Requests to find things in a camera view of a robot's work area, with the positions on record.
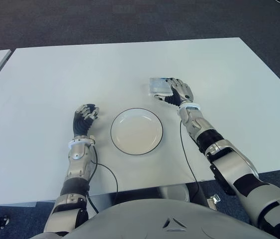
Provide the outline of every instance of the robot forearm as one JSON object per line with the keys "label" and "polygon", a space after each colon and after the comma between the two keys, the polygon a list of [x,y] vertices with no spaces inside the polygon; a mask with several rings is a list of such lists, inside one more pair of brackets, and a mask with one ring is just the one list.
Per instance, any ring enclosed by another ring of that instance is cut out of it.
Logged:
{"label": "robot forearm", "polygon": [[251,161],[203,118],[199,105],[183,103],[178,114],[223,190],[239,197],[255,226],[280,238],[280,188],[259,180]]}

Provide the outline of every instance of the plate rim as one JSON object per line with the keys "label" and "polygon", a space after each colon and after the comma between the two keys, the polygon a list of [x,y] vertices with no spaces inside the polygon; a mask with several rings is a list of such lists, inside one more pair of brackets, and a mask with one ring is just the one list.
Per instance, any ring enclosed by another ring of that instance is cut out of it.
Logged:
{"label": "plate rim", "polygon": [[163,129],[163,124],[162,124],[160,118],[159,118],[156,114],[154,114],[154,115],[156,116],[156,118],[159,120],[159,122],[160,122],[160,124],[161,124],[161,127],[162,127],[162,135],[161,135],[161,138],[160,138],[160,141],[158,142],[158,144],[157,144],[154,148],[152,148],[150,151],[147,151],[147,152],[141,153],[141,154],[127,153],[127,152],[124,152],[124,151],[122,151],[121,149],[119,149],[119,147],[115,145],[115,143],[114,143],[114,141],[113,141],[113,139],[112,139],[112,126],[113,126],[113,123],[114,123],[114,121],[116,120],[116,118],[118,118],[118,116],[119,116],[120,114],[122,114],[122,113],[124,113],[124,112],[126,112],[126,111],[129,111],[129,110],[135,110],[135,109],[145,110],[145,111],[148,111],[148,112],[151,112],[152,114],[154,114],[154,113],[153,113],[152,111],[150,111],[150,110],[147,110],[147,109],[144,109],[144,108],[139,108],[139,107],[129,108],[129,109],[126,109],[126,110],[122,111],[122,112],[119,113],[119,114],[114,118],[114,120],[112,121],[112,124],[111,124],[111,127],[110,127],[110,138],[111,138],[111,142],[113,143],[113,145],[114,145],[118,150],[120,150],[122,153],[126,153],[126,154],[128,154],[128,155],[138,156],[138,155],[147,154],[147,153],[153,151],[157,146],[159,146],[159,144],[160,144],[160,142],[162,141],[162,138],[163,138],[164,129]]}

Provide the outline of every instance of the black cable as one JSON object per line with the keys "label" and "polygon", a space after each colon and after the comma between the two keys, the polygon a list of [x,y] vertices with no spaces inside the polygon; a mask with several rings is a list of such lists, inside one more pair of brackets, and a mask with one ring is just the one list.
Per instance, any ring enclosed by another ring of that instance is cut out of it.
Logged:
{"label": "black cable", "polygon": [[[91,179],[93,178],[93,176],[94,176],[94,174],[95,174],[96,168],[98,167],[98,154],[96,153],[96,149],[95,149],[94,146],[93,146],[93,150],[94,150],[94,154],[95,154],[95,167],[94,167],[94,170],[93,170],[93,172],[92,172],[92,175],[90,176],[89,184],[90,184]],[[91,198],[90,198],[90,195],[89,195],[89,191],[87,191],[87,198],[88,198],[89,203],[90,203],[91,207],[93,208],[93,210],[98,214],[99,211],[98,211],[98,209],[95,207],[95,205],[93,204],[93,202],[92,202],[92,200],[91,200]]]}
{"label": "black cable", "polygon": [[186,162],[187,162],[187,164],[188,164],[188,166],[189,166],[189,169],[190,169],[190,171],[191,171],[191,173],[192,173],[192,175],[193,175],[193,177],[194,177],[194,179],[195,179],[195,182],[197,183],[197,190],[196,190],[194,196],[192,196],[192,198],[191,198],[191,200],[193,201],[194,197],[195,197],[195,196],[198,194],[198,192],[199,192],[199,183],[198,183],[198,181],[197,181],[197,179],[196,179],[196,177],[195,177],[195,174],[193,173],[193,170],[192,170],[191,167],[190,167],[190,164],[189,164],[189,162],[188,162],[188,159],[187,159],[187,156],[186,156],[186,153],[185,153],[185,149],[184,149],[184,145],[183,145],[183,139],[182,139],[182,121],[180,122],[180,136],[181,136],[181,143],[182,143],[182,148],[183,148],[183,152],[184,152],[184,155],[185,155]]}
{"label": "black cable", "polygon": [[115,174],[112,172],[111,169],[109,169],[107,166],[105,166],[104,164],[101,164],[101,163],[98,163],[98,165],[101,165],[102,167],[105,167],[107,170],[109,170],[111,172],[111,174],[114,176],[114,179],[115,179],[115,184],[116,184],[116,192],[115,192],[115,197],[114,197],[114,200],[113,200],[113,205],[115,204],[115,201],[116,201],[116,198],[118,196],[118,180],[116,179],[116,176]]}
{"label": "black cable", "polygon": [[[92,173],[92,175],[91,175],[91,177],[90,177],[90,179],[89,179],[89,183],[90,183],[91,179],[93,178],[93,176],[94,176],[94,174],[95,174],[95,171],[96,171],[98,165],[101,165],[102,167],[105,167],[106,169],[108,169],[108,170],[112,173],[112,175],[114,176],[115,183],[116,183],[116,193],[115,193],[115,198],[114,198],[114,201],[113,201],[113,205],[114,205],[114,204],[115,204],[115,201],[116,201],[116,198],[117,198],[117,196],[118,196],[118,180],[116,179],[115,174],[112,172],[112,170],[111,170],[110,168],[108,168],[108,167],[105,166],[104,164],[98,163],[98,154],[97,154],[96,149],[95,149],[94,146],[93,146],[93,150],[94,150],[94,154],[95,154],[95,162],[93,162],[92,160],[91,160],[91,162],[92,162],[93,164],[95,164],[95,168],[94,168],[94,171],[93,171],[93,173]],[[91,198],[90,198],[90,196],[89,196],[89,192],[87,192],[87,198],[88,198],[88,200],[89,200],[90,205],[91,205],[92,208],[94,209],[94,211],[95,211],[96,213],[99,213],[98,209],[95,207],[95,205],[93,204],[93,202],[92,202],[92,200],[91,200]]]}

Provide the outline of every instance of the gray carpet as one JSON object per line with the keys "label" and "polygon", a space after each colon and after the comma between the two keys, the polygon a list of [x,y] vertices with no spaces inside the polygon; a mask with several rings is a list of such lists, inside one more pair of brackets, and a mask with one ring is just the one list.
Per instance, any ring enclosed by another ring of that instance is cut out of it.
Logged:
{"label": "gray carpet", "polygon": [[[0,49],[218,37],[240,37],[280,78],[280,3],[274,0],[0,0]],[[261,178],[280,186],[280,171]],[[220,195],[220,211],[248,222],[238,200],[216,182],[202,186],[208,196]],[[51,208],[0,207],[11,218],[0,238],[41,232]]]}

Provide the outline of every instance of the black joint cover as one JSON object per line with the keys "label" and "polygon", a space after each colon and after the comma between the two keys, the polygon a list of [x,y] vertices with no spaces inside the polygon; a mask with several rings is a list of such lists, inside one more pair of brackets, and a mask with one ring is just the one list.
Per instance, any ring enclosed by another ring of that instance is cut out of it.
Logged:
{"label": "black joint cover", "polygon": [[85,196],[89,188],[89,182],[86,179],[71,178],[64,182],[60,195],[76,193]]}
{"label": "black joint cover", "polygon": [[208,147],[222,139],[224,139],[223,136],[221,136],[221,134],[218,133],[215,129],[209,129],[204,131],[197,137],[196,144],[199,148],[199,151],[202,154],[205,154],[205,151]]}
{"label": "black joint cover", "polygon": [[263,185],[269,185],[269,183],[264,183],[256,178],[253,174],[246,174],[234,182],[235,188],[245,197],[253,191],[255,188],[258,188]]}

